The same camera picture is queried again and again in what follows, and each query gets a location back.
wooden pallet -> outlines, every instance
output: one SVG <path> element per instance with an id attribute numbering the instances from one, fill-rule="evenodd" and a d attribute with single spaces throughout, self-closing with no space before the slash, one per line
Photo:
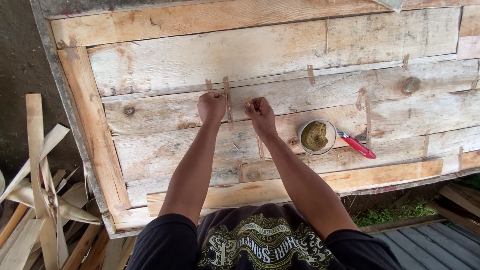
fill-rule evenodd
<path id="1" fill-rule="evenodd" d="M 205 81 L 223 92 L 226 76 L 234 129 L 225 115 L 202 216 L 289 201 L 243 113 L 248 96 L 269 100 L 281 138 L 341 195 L 479 172 L 479 5 L 406 0 L 393 13 L 370 0 L 235 0 L 50 21 L 32 0 L 111 238 L 156 217 L 202 125 Z M 306 154 L 296 134 L 317 118 L 378 158 L 340 139 Z"/>

person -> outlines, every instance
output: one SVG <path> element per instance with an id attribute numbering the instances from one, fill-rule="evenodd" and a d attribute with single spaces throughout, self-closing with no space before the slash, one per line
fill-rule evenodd
<path id="1" fill-rule="evenodd" d="M 360 232 L 337 194 L 280 139 L 265 98 L 245 113 L 268 148 L 292 204 L 200 211 L 225 97 L 198 100 L 203 125 L 172 175 L 158 217 L 140 232 L 128 270 L 402 269 L 387 243 Z"/>

small pot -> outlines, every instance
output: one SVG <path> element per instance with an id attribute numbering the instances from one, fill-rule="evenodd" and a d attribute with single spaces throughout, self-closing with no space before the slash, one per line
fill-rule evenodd
<path id="1" fill-rule="evenodd" d="M 312 122 L 324 123 L 327 126 L 327 131 L 326 131 L 325 137 L 327 138 L 328 143 L 325 145 L 325 147 L 323 147 L 322 149 L 320 149 L 318 151 L 311 151 L 310 149 L 306 148 L 303 145 L 303 143 L 301 142 L 301 134 L 303 133 L 303 130 L 305 129 L 305 127 L 308 124 L 310 124 Z M 303 124 L 300 127 L 299 132 L 298 132 L 298 139 L 300 141 L 300 144 L 301 144 L 303 150 L 305 150 L 305 152 L 309 153 L 310 155 L 314 155 L 314 156 L 322 155 L 322 154 L 325 154 L 325 153 L 329 152 L 330 150 L 332 150 L 333 145 L 335 144 L 335 141 L 336 141 L 336 128 L 332 123 L 330 123 L 327 120 L 314 119 L 314 120 L 306 122 L 305 124 Z"/>

printed shirt graphic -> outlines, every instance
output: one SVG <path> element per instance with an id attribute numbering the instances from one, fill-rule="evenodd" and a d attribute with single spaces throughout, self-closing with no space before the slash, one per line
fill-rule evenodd
<path id="1" fill-rule="evenodd" d="M 247 256 L 256 270 L 288 268 L 304 260 L 314 269 L 327 269 L 335 257 L 309 226 L 293 230 L 283 218 L 251 215 L 234 230 L 225 225 L 208 231 L 202 244 L 199 268 L 228 270 Z"/>

forearm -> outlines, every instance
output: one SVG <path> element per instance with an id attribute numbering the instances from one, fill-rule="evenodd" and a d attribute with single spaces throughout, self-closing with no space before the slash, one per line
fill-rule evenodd
<path id="1" fill-rule="evenodd" d="M 177 213 L 198 223 L 212 176 L 218 123 L 204 123 L 172 175 L 159 216 Z"/>
<path id="2" fill-rule="evenodd" d="M 266 139 L 272 159 L 288 195 L 324 240 L 339 229 L 357 229 L 338 196 L 278 136 Z"/>

